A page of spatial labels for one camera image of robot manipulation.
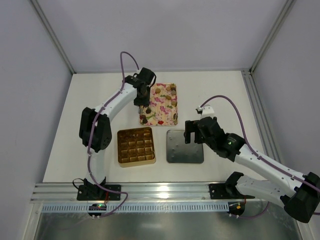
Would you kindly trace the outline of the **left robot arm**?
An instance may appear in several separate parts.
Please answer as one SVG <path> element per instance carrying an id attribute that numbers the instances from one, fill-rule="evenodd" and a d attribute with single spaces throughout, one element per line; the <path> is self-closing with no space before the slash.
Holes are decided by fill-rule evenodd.
<path id="1" fill-rule="evenodd" d="M 106 102 L 95 108 L 86 107 L 81 113 L 79 137 L 87 148 L 87 174 L 78 186 L 79 201 L 119 201 L 120 185 L 107 185 L 105 174 L 105 152 L 112 141 L 111 122 L 130 102 L 134 106 L 146 107 L 150 103 L 151 87 L 156 74 L 143 67 L 140 72 L 124 78 L 118 89 Z"/>

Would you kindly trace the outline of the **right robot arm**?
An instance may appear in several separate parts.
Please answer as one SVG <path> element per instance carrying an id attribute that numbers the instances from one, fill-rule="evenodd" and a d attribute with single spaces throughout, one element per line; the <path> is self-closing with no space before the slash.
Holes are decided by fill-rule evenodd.
<path id="1" fill-rule="evenodd" d="M 243 165 L 264 178 L 256 180 L 234 172 L 225 182 L 231 193 L 274 203 L 301 223 L 308 223 L 317 214 L 320 203 L 320 177 L 317 174 L 295 171 L 253 149 L 243 137 L 224 132 L 216 117 L 187 120 L 184 126 L 186 144 L 191 142 L 194 133 L 196 144 L 205 144 L 219 157 Z"/>

